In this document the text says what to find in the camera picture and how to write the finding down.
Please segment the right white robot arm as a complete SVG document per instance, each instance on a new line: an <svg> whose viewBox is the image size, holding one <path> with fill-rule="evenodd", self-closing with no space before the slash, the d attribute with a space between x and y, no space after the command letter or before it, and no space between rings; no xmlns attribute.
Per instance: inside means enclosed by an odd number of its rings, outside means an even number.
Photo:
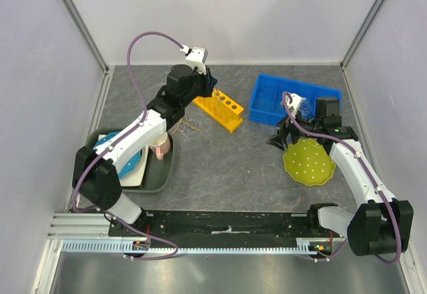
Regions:
<svg viewBox="0 0 427 294"><path fill-rule="evenodd" d="M351 213L334 203L311 205L307 232L318 237L330 230L343 236L355 255L396 264L409 245L413 207L397 200L381 182L356 132L342 124L339 99L320 97L312 119L302 117L302 101L295 93L283 92L286 116L268 144L284 152L284 169L305 186L323 185L339 169L358 207Z"/></svg>

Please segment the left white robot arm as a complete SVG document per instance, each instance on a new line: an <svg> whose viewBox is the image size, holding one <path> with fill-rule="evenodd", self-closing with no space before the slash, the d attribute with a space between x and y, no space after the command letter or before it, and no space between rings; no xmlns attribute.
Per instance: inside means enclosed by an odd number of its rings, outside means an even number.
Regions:
<svg viewBox="0 0 427 294"><path fill-rule="evenodd" d="M185 108L196 97L210 97L216 83L203 63L174 65L166 84L134 122L96 149L83 146L77 151L73 193L120 218L130 235L144 233L147 221L143 210L123 193L118 173L138 151L183 118Z"/></svg>

